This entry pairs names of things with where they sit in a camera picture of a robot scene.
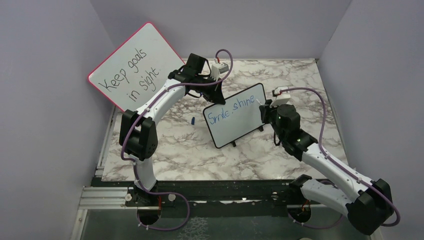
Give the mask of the black framed whiteboard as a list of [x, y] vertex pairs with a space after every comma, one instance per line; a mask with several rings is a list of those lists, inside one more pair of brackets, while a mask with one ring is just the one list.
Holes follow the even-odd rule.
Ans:
[[216, 148], [222, 148], [264, 125], [258, 99], [266, 100], [264, 85], [257, 83], [225, 99], [225, 105], [213, 104], [203, 110], [207, 128]]

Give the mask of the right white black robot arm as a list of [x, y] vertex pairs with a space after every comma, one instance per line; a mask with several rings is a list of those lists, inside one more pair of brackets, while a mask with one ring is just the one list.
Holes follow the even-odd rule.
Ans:
[[343, 216], [364, 235], [372, 235], [394, 214], [390, 185], [383, 179], [373, 180], [353, 170], [324, 149], [319, 141], [301, 129], [301, 116], [290, 104], [259, 106], [262, 123], [271, 125], [280, 145], [300, 162], [313, 167], [335, 186], [325, 185], [307, 175], [292, 181], [289, 199], [321, 203]]

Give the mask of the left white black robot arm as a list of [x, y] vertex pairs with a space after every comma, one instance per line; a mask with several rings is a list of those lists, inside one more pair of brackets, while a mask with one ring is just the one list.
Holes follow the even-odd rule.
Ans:
[[190, 54], [180, 68], [171, 71], [163, 87], [147, 103], [137, 110], [125, 110], [120, 125], [120, 157], [132, 163], [134, 185], [139, 188], [138, 199], [144, 205], [152, 205], [159, 194], [153, 187], [157, 183], [152, 156], [159, 140], [157, 125], [163, 116], [190, 91], [195, 91], [210, 103], [223, 105], [225, 98], [222, 83], [233, 70], [234, 59], [222, 62], [218, 56], [214, 64], [204, 57]]

